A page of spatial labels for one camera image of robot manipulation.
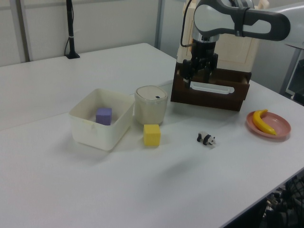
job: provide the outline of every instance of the toy banana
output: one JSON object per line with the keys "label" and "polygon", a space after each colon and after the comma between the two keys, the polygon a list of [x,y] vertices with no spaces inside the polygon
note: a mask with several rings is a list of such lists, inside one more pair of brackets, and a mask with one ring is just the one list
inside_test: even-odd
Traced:
{"label": "toy banana", "polygon": [[261,119],[261,115],[267,111],[267,109],[255,111],[252,116],[252,121],[254,125],[262,132],[276,135],[276,131]]}

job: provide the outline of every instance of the toy panda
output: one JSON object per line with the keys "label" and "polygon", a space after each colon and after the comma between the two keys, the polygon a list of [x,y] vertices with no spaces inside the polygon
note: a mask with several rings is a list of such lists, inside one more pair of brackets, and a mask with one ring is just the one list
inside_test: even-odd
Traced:
{"label": "toy panda", "polygon": [[209,145],[215,145],[215,137],[212,137],[211,135],[207,134],[206,132],[199,132],[199,136],[197,139],[198,142],[203,141],[203,144],[207,146],[207,143]]}

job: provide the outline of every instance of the white wall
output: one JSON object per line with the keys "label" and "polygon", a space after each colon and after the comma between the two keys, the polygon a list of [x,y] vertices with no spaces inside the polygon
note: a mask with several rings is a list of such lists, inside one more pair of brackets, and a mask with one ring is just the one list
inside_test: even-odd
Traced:
{"label": "white wall", "polygon": [[15,9],[9,0],[0,0],[0,67],[25,61],[22,40],[16,34],[18,17],[12,14]]}
{"label": "white wall", "polygon": [[[279,7],[302,0],[268,0]],[[185,0],[163,0],[159,49],[176,58],[181,38],[182,8]],[[261,40],[252,70],[252,80],[276,92],[280,91],[295,49],[281,43]]]}
{"label": "white wall", "polygon": [[[25,0],[31,60],[63,56],[68,38],[65,0]],[[83,53],[148,43],[154,46],[158,0],[73,0],[75,50]]]}

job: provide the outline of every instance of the white plastic bin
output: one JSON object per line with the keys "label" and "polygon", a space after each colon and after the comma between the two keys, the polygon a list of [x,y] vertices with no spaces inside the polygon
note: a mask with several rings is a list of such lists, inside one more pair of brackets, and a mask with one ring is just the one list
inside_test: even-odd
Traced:
{"label": "white plastic bin", "polygon": [[[74,140],[105,151],[113,149],[131,125],[133,107],[133,96],[94,90],[69,112]],[[111,125],[95,122],[98,108],[112,108]]]}

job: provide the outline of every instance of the purple cube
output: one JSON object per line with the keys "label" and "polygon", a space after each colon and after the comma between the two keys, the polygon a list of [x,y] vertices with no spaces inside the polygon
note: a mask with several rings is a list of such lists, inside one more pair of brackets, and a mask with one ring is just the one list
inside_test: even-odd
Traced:
{"label": "purple cube", "polygon": [[111,125],[112,108],[99,108],[96,112],[96,123]]}

